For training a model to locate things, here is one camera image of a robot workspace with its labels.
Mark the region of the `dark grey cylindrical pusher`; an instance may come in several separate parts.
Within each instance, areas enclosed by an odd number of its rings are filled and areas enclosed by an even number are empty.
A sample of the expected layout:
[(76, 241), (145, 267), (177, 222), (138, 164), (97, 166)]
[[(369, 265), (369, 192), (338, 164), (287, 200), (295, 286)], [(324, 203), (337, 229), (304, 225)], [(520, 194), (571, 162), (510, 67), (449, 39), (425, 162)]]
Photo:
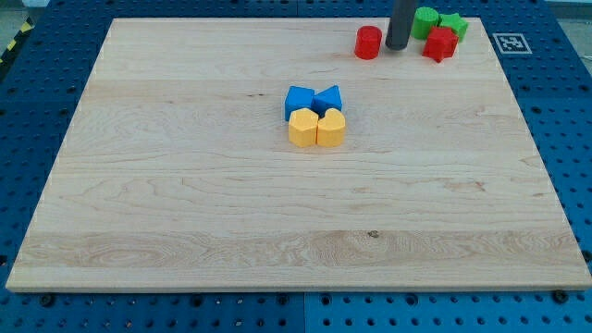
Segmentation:
[(407, 47), (417, 7), (416, 0), (394, 0), (388, 23), (386, 47), (400, 51)]

